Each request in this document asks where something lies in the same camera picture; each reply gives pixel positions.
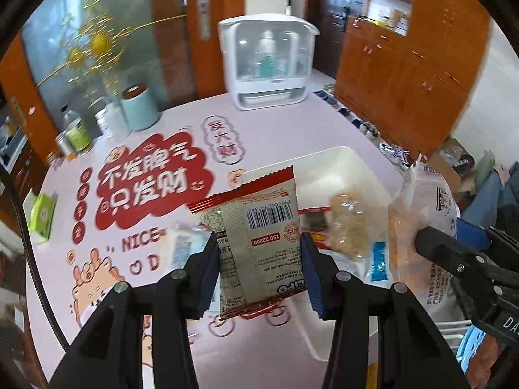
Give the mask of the person's right hand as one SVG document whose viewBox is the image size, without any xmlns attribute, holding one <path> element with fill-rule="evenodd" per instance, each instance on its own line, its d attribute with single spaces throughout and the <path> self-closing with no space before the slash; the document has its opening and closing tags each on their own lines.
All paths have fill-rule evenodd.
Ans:
<svg viewBox="0 0 519 389">
<path fill-rule="evenodd" d="M 470 360 L 466 371 L 466 378 L 472 389 L 487 385 L 491 378 L 492 366 L 500 354 L 499 342 L 493 337 L 486 335 L 478 346 L 476 354 Z"/>
</svg>

